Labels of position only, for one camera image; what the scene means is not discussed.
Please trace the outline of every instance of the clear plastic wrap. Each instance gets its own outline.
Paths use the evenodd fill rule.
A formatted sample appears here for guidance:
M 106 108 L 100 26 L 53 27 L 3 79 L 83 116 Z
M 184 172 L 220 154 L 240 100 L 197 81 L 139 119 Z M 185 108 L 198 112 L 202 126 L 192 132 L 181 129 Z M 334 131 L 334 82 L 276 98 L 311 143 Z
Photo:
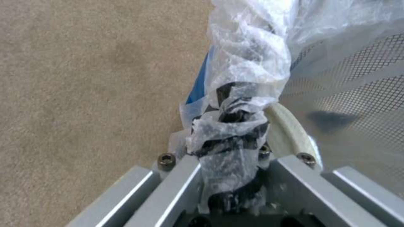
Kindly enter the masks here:
M 234 212 L 260 204 L 252 201 L 259 200 L 258 152 L 269 126 L 263 109 L 278 100 L 289 78 L 289 50 L 295 59 L 303 47 L 315 42 L 369 25 L 386 26 L 403 17 L 403 7 L 402 1 L 392 0 L 213 0 L 213 4 L 205 97 L 181 105 L 187 131 L 173 139 L 200 159 L 205 183 L 200 211 L 209 212 L 209 199 L 227 193 L 219 198 L 231 199 L 220 208 Z M 179 135 L 186 135 L 185 142 Z M 254 185 L 252 196 L 238 198 L 235 191 L 248 184 Z

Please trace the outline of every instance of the beige carpet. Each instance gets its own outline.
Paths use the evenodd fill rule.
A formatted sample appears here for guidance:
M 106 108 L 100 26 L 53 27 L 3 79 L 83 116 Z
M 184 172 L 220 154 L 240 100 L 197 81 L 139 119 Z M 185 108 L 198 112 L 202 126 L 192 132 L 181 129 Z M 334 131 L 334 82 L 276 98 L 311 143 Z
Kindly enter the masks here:
M 63 226 L 181 129 L 199 0 L 0 1 L 0 225 Z

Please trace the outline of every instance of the gray metal bar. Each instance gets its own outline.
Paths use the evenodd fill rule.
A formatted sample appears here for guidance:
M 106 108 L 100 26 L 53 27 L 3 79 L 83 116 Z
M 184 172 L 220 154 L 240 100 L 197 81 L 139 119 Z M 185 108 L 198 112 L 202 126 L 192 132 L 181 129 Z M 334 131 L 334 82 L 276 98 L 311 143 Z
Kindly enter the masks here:
M 183 211 L 196 209 L 202 190 L 201 166 L 184 156 L 126 223 L 126 227 L 172 226 Z
M 157 173 L 135 166 L 67 226 L 123 226 L 159 182 Z
M 358 171 L 342 167 L 323 177 L 388 226 L 404 227 L 404 201 Z
M 271 162 L 268 174 L 267 199 L 290 214 L 313 213 L 329 227 L 385 226 L 295 156 Z

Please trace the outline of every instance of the metal mesh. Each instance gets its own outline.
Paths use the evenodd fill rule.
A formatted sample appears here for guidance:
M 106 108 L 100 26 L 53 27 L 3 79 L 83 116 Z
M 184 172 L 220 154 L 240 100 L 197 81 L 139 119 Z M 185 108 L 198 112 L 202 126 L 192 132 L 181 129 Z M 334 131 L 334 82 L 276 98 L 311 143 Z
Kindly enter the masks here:
M 326 66 L 319 53 L 332 48 L 300 54 L 280 102 L 316 139 L 326 168 L 351 165 L 404 197 L 404 33 Z

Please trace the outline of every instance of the blue object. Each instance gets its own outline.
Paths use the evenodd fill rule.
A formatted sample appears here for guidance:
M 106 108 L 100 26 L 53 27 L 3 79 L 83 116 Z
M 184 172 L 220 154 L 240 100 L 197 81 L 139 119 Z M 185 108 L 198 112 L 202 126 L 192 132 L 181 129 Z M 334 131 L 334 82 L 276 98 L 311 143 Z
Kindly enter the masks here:
M 205 60 L 202 63 L 202 66 L 199 70 L 198 77 L 195 80 L 194 87 L 192 88 L 191 92 L 189 93 L 188 99 L 186 104 L 193 103 L 198 99 L 205 96 L 205 71 L 206 71 L 206 61 L 208 59 L 208 54 L 206 54 Z

